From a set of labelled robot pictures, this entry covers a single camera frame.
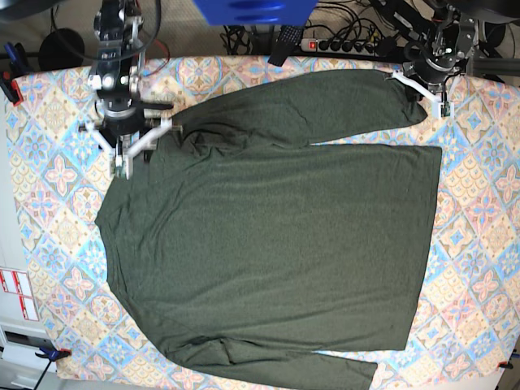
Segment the black power strip red switch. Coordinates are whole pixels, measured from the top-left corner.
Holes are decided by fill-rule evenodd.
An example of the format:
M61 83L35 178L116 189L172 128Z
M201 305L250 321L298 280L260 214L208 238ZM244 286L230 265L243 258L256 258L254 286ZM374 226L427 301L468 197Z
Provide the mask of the black power strip red switch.
M375 54L374 43L362 40L303 38L300 49L305 53L318 54Z

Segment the black round stool base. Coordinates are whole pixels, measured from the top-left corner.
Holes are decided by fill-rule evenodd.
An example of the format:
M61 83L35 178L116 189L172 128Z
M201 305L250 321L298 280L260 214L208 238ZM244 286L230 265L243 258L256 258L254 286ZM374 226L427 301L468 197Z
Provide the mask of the black round stool base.
M80 53L85 52L85 44L80 34L69 28L60 28L50 33L41 43L38 52L38 64L43 72L81 67L84 60L68 50L59 37Z

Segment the dark green long-sleeve T-shirt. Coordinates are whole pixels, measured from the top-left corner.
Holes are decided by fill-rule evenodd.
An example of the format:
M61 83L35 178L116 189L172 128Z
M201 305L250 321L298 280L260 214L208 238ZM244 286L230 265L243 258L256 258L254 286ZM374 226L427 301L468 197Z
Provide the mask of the dark green long-sleeve T-shirt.
M179 366L369 388L377 366L342 353L406 346L442 151L338 140L426 116L376 70L318 71L181 111L97 213L110 290Z

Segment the clamp bottom right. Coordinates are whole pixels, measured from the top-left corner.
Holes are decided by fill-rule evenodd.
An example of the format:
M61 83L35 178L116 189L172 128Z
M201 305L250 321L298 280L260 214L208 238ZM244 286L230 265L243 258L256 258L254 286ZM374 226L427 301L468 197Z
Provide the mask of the clamp bottom right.
M514 368L514 364L512 362L501 362L498 365L498 368L505 369L505 370L512 370Z

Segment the blue clamp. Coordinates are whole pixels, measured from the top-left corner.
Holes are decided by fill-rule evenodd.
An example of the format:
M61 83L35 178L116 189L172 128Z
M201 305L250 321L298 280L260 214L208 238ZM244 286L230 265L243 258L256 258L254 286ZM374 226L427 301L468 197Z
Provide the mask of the blue clamp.
M1 71L1 90L13 106L18 106L24 99L15 78L23 71L24 63L13 44L7 42L4 48L6 58L10 60L11 71Z
M41 381L44 379L47 371L49 370L52 363L56 363L58 360L69 358L72 355L72 351L69 349L55 349L55 348L46 348L40 347L38 352L35 352L35 356L40 359L44 359L47 361L45 369L42 371L38 381L34 387L34 390L37 390L41 384Z

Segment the red white label stickers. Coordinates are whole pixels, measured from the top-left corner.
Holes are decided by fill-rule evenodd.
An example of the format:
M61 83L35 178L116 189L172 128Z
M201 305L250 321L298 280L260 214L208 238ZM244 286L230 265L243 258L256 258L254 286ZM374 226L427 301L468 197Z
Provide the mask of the red white label stickers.
M25 271L2 268L1 291L1 297L9 298L18 305L19 314L25 321L39 321L33 289Z

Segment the colourful patterned tablecloth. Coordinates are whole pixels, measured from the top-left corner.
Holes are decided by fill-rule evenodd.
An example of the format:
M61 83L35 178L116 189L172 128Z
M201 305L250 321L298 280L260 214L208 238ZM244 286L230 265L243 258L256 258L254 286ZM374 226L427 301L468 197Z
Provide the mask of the colourful patterned tablecloth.
M65 379L165 389L244 389L167 362L110 294L94 220L107 157L78 124L95 114L88 70L19 80L24 100L1 104L21 244L39 323L72 355ZM431 251L405 350L358 353L377 362L374 389L459 384L493 375L519 337L519 91L463 78L452 118L357 138L443 150Z

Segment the blue plastic box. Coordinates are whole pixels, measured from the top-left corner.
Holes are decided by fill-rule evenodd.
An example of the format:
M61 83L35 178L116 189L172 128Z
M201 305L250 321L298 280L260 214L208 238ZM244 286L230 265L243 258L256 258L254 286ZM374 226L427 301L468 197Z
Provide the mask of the blue plastic box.
M211 26L304 25L317 5L315 0L195 0Z

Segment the blue clamp top left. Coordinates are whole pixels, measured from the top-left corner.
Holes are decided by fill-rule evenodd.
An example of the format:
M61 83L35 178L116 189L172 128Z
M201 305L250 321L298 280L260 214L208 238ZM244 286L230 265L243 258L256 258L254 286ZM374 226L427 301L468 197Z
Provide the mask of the blue clamp top left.
M13 106L18 106L24 99L15 78L23 71L24 63L13 44L7 42L4 48L6 58L10 60L11 71L1 71L1 90Z

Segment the blue clamp bottom left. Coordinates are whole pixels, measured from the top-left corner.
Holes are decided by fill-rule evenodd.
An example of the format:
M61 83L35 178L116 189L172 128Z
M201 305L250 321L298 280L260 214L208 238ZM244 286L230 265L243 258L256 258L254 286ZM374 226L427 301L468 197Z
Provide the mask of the blue clamp bottom left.
M69 358L72 355L72 351L69 349L55 349L55 348L46 348L40 347L38 352L35 352L35 356L40 359L44 359L47 361L45 369L42 371L38 381L34 387L34 390L37 390L41 384L41 381L44 379L47 371L49 370L52 363L56 363L58 360Z

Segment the black remote-like device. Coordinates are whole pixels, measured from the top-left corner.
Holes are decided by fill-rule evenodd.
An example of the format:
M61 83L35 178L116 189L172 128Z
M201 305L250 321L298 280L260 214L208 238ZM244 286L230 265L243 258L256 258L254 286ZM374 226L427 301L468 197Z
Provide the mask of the black remote-like device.
M274 49L268 59L270 65L282 67L286 59L300 45L304 27L283 25L279 31Z

